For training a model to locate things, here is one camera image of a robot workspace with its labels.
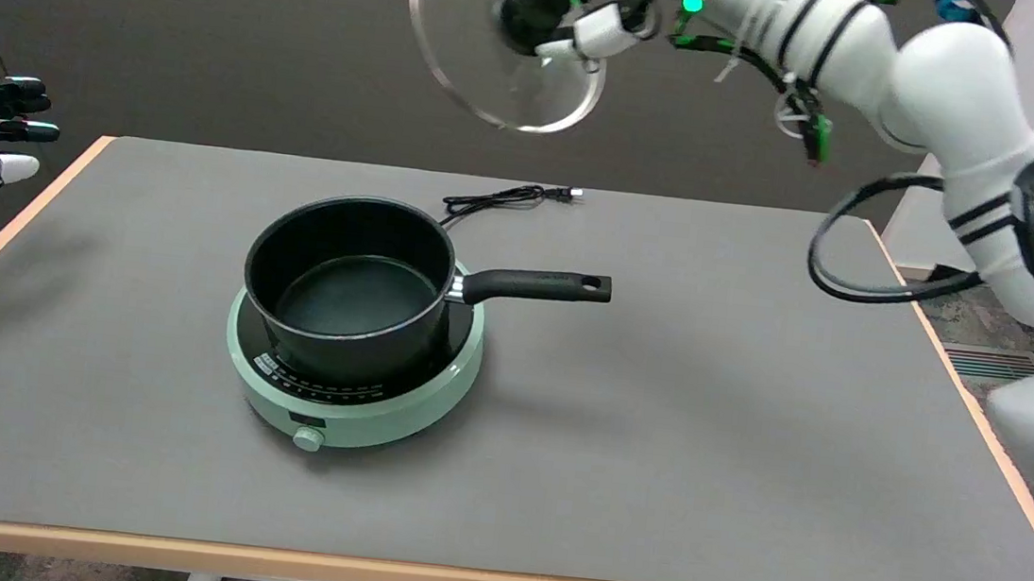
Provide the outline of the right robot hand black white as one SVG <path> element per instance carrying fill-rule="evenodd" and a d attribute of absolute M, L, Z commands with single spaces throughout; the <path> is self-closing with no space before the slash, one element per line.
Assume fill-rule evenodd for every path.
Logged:
<path fill-rule="evenodd" d="M 653 0 L 501 0 L 496 20 L 510 51 L 587 63 L 650 40 L 661 24 Z"/>

